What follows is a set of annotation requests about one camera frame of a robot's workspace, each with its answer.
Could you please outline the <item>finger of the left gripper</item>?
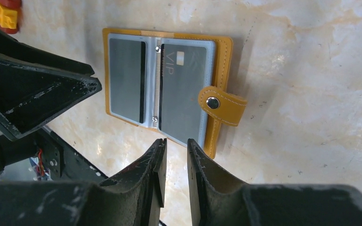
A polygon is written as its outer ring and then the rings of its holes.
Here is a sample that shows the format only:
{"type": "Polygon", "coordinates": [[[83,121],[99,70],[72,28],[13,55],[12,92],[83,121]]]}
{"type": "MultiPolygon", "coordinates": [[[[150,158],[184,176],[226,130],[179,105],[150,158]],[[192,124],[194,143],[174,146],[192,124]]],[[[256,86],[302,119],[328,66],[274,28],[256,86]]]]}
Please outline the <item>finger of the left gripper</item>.
{"type": "Polygon", "coordinates": [[[0,54],[28,63],[57,68],[86,76],[92,76],[95,73],[89,64],[55,55],[21,43],[2,30],[0,30],[0,54]]]}
{"type": "Polygon", "coordinates": [[[0,54],[0,131],[23,138],[101,90],[97,78],[0,54]]]}

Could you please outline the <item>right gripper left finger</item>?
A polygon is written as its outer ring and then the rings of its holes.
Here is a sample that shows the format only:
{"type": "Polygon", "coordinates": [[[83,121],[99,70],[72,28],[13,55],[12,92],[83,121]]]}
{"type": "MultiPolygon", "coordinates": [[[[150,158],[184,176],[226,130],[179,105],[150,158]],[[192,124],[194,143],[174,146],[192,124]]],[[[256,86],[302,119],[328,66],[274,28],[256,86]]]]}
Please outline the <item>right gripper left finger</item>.
{"type": "Polygon", "coordinates": [[[164,206],[167,140],[99,184],[0,182],[0,226],[157,226],[164,206]]]}

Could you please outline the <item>black VIP card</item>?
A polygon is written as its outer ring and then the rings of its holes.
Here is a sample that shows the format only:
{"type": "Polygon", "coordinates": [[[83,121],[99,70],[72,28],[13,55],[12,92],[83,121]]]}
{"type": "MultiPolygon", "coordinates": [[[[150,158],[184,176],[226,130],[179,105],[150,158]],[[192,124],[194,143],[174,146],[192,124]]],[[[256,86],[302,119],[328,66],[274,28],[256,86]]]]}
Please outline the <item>black VIP card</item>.
{"type": "Polygon", "coordinates": [[[211,42],[162,44],[159,130],[186,144],[204,141],[207,114],[198,103],[201,89],[211,79],[211,42]]]}

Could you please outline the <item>grey card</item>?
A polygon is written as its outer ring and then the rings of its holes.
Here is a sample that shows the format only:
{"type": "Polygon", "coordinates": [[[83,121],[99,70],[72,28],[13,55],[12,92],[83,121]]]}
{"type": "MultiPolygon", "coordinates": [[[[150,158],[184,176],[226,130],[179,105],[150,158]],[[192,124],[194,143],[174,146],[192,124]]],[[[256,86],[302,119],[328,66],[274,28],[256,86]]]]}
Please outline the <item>grey card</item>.
{"type": "Polygon", "coordinates": [[[109,91],[111,113],[144,122],[146,43],[109,40],[109,91]]]}

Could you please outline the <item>orange leather card holder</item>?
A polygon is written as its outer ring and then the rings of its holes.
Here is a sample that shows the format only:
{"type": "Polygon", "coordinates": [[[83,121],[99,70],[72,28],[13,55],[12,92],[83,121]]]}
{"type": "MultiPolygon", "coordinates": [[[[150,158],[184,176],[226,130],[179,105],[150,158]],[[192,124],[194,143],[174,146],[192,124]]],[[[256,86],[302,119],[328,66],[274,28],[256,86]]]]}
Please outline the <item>orange leather card holder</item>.
{"type": "Polygon", "coordinates": [[[186,146],[187,143],[182,144],[173,140],[161,132],[158,128],[161,97],[162,44],[167,42],[175,42],[180,45],[185,45],[188,42],[212,43],[213,46],[211,50],[213,52],[213,59],[211,79],[209,84],[204,86],[198,95],[198,103],[202,110],[207,114],[204,141],[201,144],[198,144],[209,157],[214,158],[221,126],[238,126],[247,105],[247,101],[242,97],[227,92],[233,50],[232,38],[216,35],[143,31],[119,28],[105,28],[102,31],[102,35],[105,62],[106,113],[134,126],[155,130],[182,146],[186,146]],[[109,109],[110,39],[137,40],[146,43],[145,110],[143,123],[137,123],[115,115],[111,113],[109,109]]]}

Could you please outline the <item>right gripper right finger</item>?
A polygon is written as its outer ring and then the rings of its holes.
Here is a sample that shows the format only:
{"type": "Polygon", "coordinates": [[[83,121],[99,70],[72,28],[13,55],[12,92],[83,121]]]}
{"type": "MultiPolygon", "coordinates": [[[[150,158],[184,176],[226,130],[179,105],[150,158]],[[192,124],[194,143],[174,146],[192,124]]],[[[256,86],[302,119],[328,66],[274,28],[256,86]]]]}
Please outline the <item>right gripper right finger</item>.
{"type": "Polygon", "coordinates": [[[195,226],[362,226],[362,193],[347,185],[249,184],[188,140],[195,226]]]}

